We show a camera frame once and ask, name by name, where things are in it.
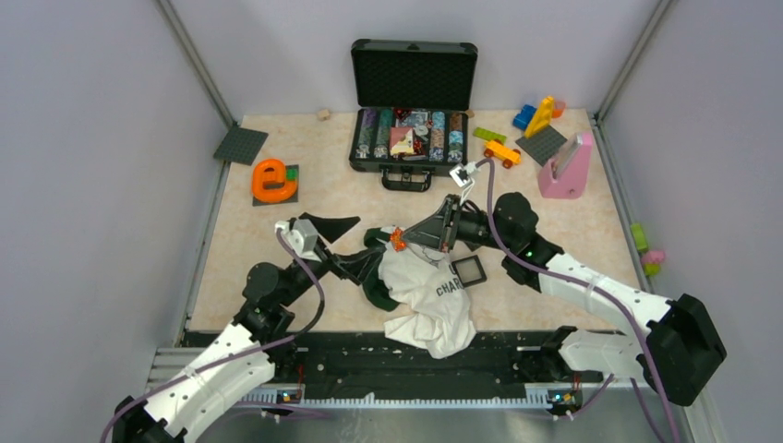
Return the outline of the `red maple leaf brooch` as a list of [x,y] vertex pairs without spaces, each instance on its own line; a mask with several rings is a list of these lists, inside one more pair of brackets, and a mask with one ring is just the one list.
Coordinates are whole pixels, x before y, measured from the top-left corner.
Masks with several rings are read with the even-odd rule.
[[407,248],[407,243],[403,239],[404,231],[397,227],[390,234],[390,243],[394,251],[401,252]]

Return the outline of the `white and green garment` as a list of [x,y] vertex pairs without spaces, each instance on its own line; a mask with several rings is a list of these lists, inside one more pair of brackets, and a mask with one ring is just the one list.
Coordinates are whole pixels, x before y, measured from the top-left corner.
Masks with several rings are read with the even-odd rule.
[[476,336],[471,319],[471,300],[446,253],[408,244],[394,248],[395,226],[365,232],[366,247],[382,252],[379,265],[362,283],[368,301],[391,312],[403,305],[410,313],[387,320],[387,339],[423,349],[434,359],[444,359],[465,350]]

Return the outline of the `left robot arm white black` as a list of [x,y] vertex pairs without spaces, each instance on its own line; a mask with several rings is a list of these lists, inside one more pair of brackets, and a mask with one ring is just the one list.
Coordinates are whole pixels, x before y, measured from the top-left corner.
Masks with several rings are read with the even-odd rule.
[[291,264],[253,266],[245,302],[217,338],[171,379],[118,404],[100,440],[195,442],[251,390],[290,378],[296,358],[281,346],[310,332],[322,317],[321,278],[331,273],[361,285],[386,251],[382,243],[351,255],[330,251],[329,244],[359,221],[303,213],[276,222],[276,239]]

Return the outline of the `yellow orange toy car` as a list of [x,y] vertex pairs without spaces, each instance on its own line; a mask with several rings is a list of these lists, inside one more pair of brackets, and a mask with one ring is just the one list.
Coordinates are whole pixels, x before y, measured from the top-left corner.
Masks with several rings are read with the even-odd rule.
[[485,142],[484,156],[499,160],[505,169],[511,169],[522,161],[522,155],[519,150],[508,148],[497,139]]

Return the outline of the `orange letter e toy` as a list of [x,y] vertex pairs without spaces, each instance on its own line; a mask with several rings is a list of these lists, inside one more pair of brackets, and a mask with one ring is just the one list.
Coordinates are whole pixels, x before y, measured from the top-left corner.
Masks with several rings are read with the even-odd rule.
[[253,198],[261,204],[279,204],[292,200],[298,192],[298,179],[288,181],[286,170],[297,165],[286,164],[278,159],[266,159],[258,163],[251,176],[250,191]]

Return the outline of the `green flat brick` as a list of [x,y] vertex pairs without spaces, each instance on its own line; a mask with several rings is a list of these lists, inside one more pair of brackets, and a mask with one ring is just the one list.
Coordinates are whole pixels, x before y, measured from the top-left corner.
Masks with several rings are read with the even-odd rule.
[[504,144],[507,140],[505,135],[479,126],[474,129],[473,136],[485,141],[497,141],[500,144]]

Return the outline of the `dark grey baseplate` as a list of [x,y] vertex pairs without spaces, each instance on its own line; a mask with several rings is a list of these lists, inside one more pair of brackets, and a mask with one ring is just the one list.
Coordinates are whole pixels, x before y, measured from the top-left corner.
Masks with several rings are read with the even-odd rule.
[[268,136],[266,132],[233,126],[214,151],[213,158],[250,166],[256,160]]
[[547,126],[530,138],[518,138],[515,143],[539,166],[544,166],[567,141],[556,128]]

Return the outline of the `black poker chip case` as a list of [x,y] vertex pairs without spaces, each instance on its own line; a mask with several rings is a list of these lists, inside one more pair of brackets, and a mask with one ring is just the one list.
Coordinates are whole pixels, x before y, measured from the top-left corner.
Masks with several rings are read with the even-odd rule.
[[359,39],[350,50],[359,110],[350,166],[390,191],[425,192],[466,164],[478,49],[470,42]]

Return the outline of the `blue toy brick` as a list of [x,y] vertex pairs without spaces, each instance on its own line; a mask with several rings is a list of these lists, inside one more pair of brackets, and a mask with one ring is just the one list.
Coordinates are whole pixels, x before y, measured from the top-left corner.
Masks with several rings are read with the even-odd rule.
[[512,119],[512,125],[521,131],[525,131],[533,119],[537,108],[531,104],[525,104],[520,112]]

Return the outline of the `pink metronome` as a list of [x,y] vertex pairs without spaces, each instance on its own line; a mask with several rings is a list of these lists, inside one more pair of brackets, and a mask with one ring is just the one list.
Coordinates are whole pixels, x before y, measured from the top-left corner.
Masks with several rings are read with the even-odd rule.
[[543,198],[577,199],[585,191],[595,141],[591,132],[568,138],[551,157],[537,177]]

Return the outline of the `dark grey baseplate left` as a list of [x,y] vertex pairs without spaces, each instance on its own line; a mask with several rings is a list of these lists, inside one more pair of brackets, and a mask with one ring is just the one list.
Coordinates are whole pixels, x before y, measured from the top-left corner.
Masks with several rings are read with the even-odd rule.
[[250,166],[256,160],[268,136],[266,132],[233,126],[214,151],[213,158]]

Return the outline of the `yellow triangular toy brick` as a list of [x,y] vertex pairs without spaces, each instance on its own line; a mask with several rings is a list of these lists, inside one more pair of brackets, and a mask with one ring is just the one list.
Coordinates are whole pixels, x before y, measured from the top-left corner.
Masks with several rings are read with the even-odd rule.
[[544,98],[532,116],[526,130],[525,138],[532,138],[550,125],[555,108],[555,99],[552,96]]

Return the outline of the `orange toy cup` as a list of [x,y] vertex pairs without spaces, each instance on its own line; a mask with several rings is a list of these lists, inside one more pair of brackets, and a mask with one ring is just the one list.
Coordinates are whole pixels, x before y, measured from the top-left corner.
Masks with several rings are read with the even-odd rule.
[[556,100],[553,102],[553,110],[552,110],[552,118],[557,119],[560,118],[565,109],[567,108],[567,104],[564,101]]

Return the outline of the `green and pink bricks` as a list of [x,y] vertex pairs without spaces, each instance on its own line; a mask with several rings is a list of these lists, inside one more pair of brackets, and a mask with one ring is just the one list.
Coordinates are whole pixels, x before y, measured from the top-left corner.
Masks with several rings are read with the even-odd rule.
[[666,260],[666,253],[663,250],[653,249],[649,245],[641,223],[632,223],[630,225],[630,231],[635,249],[640,255],[640,263],[644,275],[646,277],[657,275],[661,271],[662,265]]

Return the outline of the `black square frame lower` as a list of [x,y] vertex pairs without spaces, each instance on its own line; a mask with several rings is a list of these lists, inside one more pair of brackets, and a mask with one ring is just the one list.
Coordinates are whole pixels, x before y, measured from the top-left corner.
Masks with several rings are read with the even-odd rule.
[[452,269],[464,288],[482,284],[488,280],[480,257],[472,255],[452,262]]

